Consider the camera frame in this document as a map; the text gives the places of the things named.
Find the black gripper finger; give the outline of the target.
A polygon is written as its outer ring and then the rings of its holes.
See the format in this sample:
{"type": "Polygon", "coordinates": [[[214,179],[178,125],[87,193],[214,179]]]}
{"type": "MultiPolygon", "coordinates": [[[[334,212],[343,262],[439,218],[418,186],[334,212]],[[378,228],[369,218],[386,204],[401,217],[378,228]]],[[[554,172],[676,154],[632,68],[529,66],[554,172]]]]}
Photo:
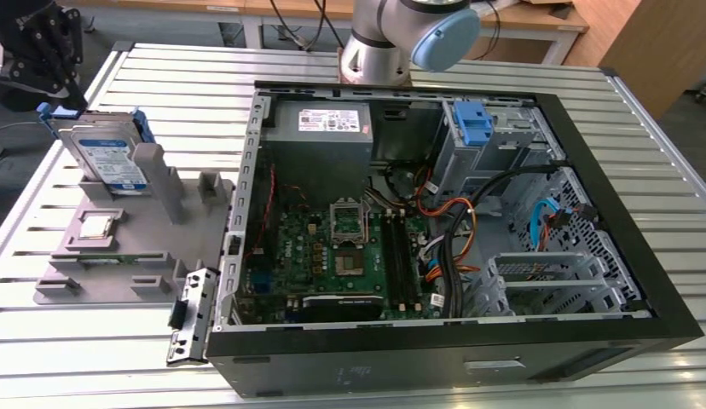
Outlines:
{"type": "Polygon", "coordinates": [[[31,43],[32,60],[41,74],[41,90],[59,95],[63,106],[84,110],[87,100],[79,86],[76,66],[83,62],[80,12],[60,6],[47,6],[35,13],[23,26],[31,43]]]}

